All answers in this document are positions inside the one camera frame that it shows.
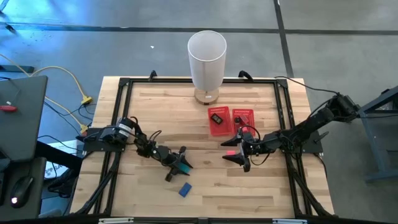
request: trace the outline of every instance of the red box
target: red box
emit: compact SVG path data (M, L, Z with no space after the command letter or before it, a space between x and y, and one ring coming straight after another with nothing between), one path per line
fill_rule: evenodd
M210 133L212 136L223 136L231 134L231 116L229 115L229 108L227 106L208 108L207 113L209 117ZM223 122L221 124L217 124L216 122L214 122L211 119L211 116L213 114L217 114L223 120Z
M234 122L235 118L237 118L241 115L244 115L249 120L246 125L250 125L255 128L255 126L254 126L254 111L252 109L233 109L232 110L232 122L234 124L233 134L236 134L238 132L238 128L245 125L243 122L241 122L240 124L235 124L235 122ZM252 128L248 128L248 130L253 135L253 137L256 138L256 131Z

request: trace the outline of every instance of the cup base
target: cup base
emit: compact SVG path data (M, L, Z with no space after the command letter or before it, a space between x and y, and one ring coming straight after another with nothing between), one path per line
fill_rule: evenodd
M194 95L198 103L202 105L210 105L216 103L218 99L218 89L211 91L204 91L204 90L198 90L196 88Z

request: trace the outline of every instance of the gray floor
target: gray floor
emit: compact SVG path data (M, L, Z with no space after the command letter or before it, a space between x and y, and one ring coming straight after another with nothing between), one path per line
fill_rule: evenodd
M398 30L398 2L393 0L280 0L280 6L287 29ZM10 0L4 13L7 21L38 24L278 28L271 0ZM105 75L149 75L151 70L164 76L189 75L191 35L38 30L13 35L0 30L0 53L21 65L63 66L96 99ZM240 70L254 77L286 74L279 34L223 35L228 43L226 76L236 76ZM360 105L398 84L398 36L288 35L287 43L295 77L310 86L347 94ZM79 107L81 95L68 75L57 70L43 75L49 76L48 96L71 110ZM313 109L330 97L307 93ZM330 134L323 140L324 159L336 214L398 222L398 181L364 182L364 176L377 169L361 122L331 123L322 129L326 130ZM43 134L62 141L75 136L48 108L40 127Z

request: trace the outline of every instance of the black metal frame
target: black metal frame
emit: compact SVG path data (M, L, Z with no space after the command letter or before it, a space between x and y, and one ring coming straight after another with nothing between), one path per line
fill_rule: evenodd
M116 94L116 101L114 105L114 111L112 115L112 121L111 125L115 125L116 121L118 119L118 113L120 109L120 104L121 104L121 96L123 92L123 88L127 85L127 95L126 95L126 100L124 102L124 108L123 108L123 114L122 117L126 117L128 115L129 111L129 106L130 106L130 99L131 99L131 93L132 93L132 86L134 83L192 83L191 78L167 78L167 77L156 77L152 76L152 78L120 78L119 80L119 85L118 85L118 92ZM271 84L274 87L274 92L275 92L275 100L277 103L277 110L278 110L278 117L279 117L279 124L281 129L285 129L285 121L284 121L284 112L282 108L282 101L280 98L280 88L282 87L285 100L286 100L286 107L287 107L287 116L289 117L289 123L290 126L293 127L295 125L294 123L294 117L293 117L293 110L292 110L292 105L290 101L290 95L289 95L289 90L287 86L287 81L284 79L260 79L260 80L250 80L250 79L243 79L243 78L224 78L223 83L255 83L255 84ZM118 156L115 156L115 158L120 158L121 157L121 152L116 152L116 154L119 154ZM109 164L109 159L111 157L111 152L105 152L104 160L103 160L103 166L101 170L101 176L99 181L101 182L107 171L108 171L108 164ZM285 159L286 162L288 163L289 160L291 160L291 155L289 153L285 153ZM299 175L303 178L303 182L305 183L305 175L303 172L303 163L301 157L297 156L297 165L298 165L298 173ZM299 199L297 197L297 189L295 185L294 178L292 177L292 173L288 171L289 175L289 184L290 184L290 191L292 195L292 202L293 202L293 209L294 209L294 215L297 217L298 215L302 215L302 212L300 211L299 207ZM110 216L111 210L112 210L112 205L113 205L113 197L114 197L114 191L115 191L115 186L116 186L116 180L117 180L117 172L113 176L111 183L110 183L110 188L109 188L109 194L108 194L108 199L106 202L106 208L104 209L104 214L107 214ZM305 200L305 211L307 215L312 214L311 206L308 201L308 198L304 196ZM95 203L94 207L94 214L100 213L101 209L101 202L102 202L102 193L98 197L98 200Z

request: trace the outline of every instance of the black desk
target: black desk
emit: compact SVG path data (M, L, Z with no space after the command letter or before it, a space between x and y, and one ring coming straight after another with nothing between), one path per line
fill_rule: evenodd
M11 164L7 168L6 175L8 181L5 201L4 204L0 206L0 221L15 220L17 217L37 218L39 216L46 161L47 160L45 158L40 157L35 158L30 162ZM29 200L22 208L12 208L10 204L10 191L19 178L28 174L29 169L30 175L34 178L34 183L30 189L32 194L29 196Z
M40 212L45 159L70 169L78 175L81 158L55 149L37 140L43 110L47 77L31 77L0 81L0 105L7 101L18 110L13 113L0 111L0 159L8 157L11 167L6 169L3 187L4 203L0 205L0 220L37 218ZM43 157L36 162L34 158ZM29 163L34 159L33 186L28 202L21 208L9 206L9 192L18 178L27 175Z

